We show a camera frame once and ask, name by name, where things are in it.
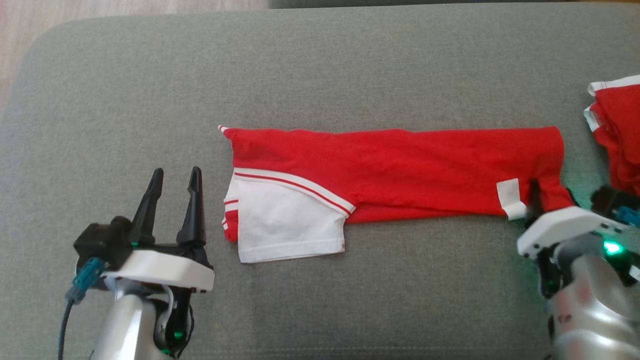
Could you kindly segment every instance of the blue connector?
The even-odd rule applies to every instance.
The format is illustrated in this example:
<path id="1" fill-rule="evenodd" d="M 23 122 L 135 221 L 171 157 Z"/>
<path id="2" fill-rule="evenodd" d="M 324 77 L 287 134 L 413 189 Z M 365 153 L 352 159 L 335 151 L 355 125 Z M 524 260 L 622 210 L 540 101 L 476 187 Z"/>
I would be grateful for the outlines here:
<path id="1" fill-rule="evenodd" d="M 616 218 L 618 220 L 639 227 L 640 226 L 640 213 L 636 210 L 628 208 L 626 206 L 620 206 L 616 212 Z"/>
<path id="2" fill-rule="evenodd" d="M 104 271 L 104 261 L 99 258 L 91 258 L 84 264 L 72 282 L 71 289 L 67 291 L 65 298 L 74 304 L 80 304 L 84 299 L 86 291 L 91 288 Z"/>

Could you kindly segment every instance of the folded red cloth with white trim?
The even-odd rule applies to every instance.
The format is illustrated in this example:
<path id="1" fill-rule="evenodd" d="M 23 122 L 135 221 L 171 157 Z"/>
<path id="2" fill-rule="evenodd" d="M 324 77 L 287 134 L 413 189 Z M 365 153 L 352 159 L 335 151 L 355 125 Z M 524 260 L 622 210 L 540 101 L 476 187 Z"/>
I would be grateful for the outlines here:
<path id="1" fill-rule="evenodd" d="M 607 148 L 611 185 L 640 195 L 640 75 L 591 83 L 588 91 L 596 102 L 584 117 Z"/>
<path id="2" fill-rule="evenodd" d="M 354 133 L 220 127 L 234 174 L 223 227 L 243 263 L 344 251 L 344 222 L 486 214 L 520 218 L 531 182 L 545 210 L 572 205 L 555 127 Z"/>

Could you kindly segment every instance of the red fabric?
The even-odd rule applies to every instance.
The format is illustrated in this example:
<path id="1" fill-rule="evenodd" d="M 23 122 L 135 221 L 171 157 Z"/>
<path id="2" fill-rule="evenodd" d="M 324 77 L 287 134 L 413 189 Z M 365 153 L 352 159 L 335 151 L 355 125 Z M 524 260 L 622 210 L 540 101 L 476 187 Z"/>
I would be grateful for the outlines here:
<path id="1" fill-rule="evenodd" d="M 601 125 L 593 132 L 607 149 L 611 185 L 640 195 L 640 85 L 596 91 L 591 111 Z"/>
<path id="2" fill-rule="evenodd" d="M 496 184 L 514 178 L 524 203 L 537 180 L 545 210 L 573 204 L 560 183 L 564 144 L 556 127 L 341 134 L 231 128 L 224 134 L 236 168 L 285 172 L 320 184 L 356 206 L 349 223 L 504 216 Z M 237 211 L 230 211 L 225 233 L 232 233 L 232 213 L 237 228 Z"/>

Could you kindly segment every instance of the wooden floor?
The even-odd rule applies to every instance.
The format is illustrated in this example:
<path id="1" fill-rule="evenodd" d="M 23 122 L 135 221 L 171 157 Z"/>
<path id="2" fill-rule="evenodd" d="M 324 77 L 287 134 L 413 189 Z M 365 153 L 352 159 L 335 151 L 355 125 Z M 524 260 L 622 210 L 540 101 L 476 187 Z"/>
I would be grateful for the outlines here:
<path id="1" fill-rule="evenodd" d="M 268 0 L 0 0 L 0 117 L 20 62 L 48 29 L 90 17 L 266 9 Z"/>

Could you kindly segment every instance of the green light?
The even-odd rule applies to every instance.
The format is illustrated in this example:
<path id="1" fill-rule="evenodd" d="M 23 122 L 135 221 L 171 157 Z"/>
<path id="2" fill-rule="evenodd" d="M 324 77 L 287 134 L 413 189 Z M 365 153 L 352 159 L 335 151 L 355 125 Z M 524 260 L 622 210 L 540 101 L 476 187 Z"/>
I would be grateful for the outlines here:
<path id="1" fill-rule="evenodd" d="M 605 241 L 603 246 L 607 251 L 607 255 L 619 254 L 620 252 L 622 252 L 622 250 L 624 250 L 624 248 L 620 246 L 619 243 L 614 243 L 613 241 Z"/>

